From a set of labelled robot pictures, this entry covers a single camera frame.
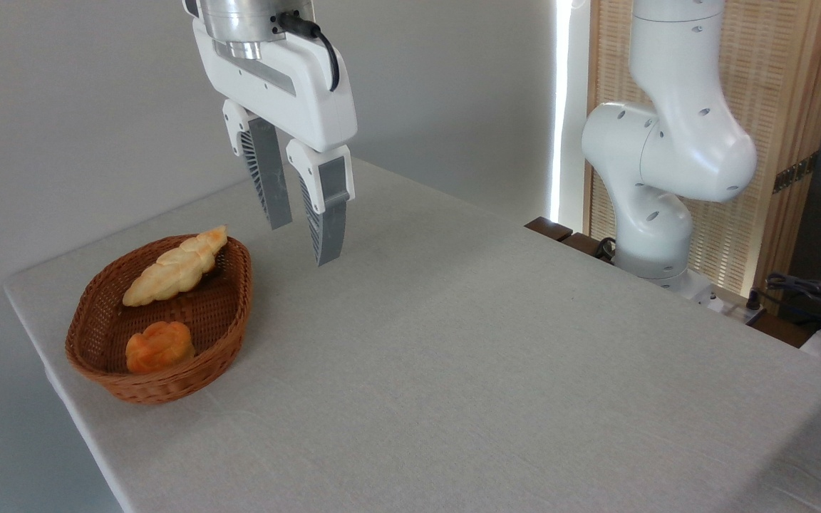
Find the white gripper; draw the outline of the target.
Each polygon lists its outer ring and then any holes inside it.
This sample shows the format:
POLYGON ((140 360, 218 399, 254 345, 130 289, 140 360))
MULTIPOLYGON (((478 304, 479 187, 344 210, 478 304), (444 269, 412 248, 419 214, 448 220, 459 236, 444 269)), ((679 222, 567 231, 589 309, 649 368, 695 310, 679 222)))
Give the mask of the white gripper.
POLYGON ((299 173, 317 266, 338 259, 346 204, 356 197, 351 151, 342 144, 358 132, 340 52, 338 88, 330 90, 331 62, 323 43, 287 33, 261 43, 261 58, 251 61, 235 58, 201 21, 193 20, 192 29, 212 87, 227 98, 222 113, 232 152, 247 166, 271 229, 292 222, 280 129, 297 139, 288 142, 286 155, 299 173))

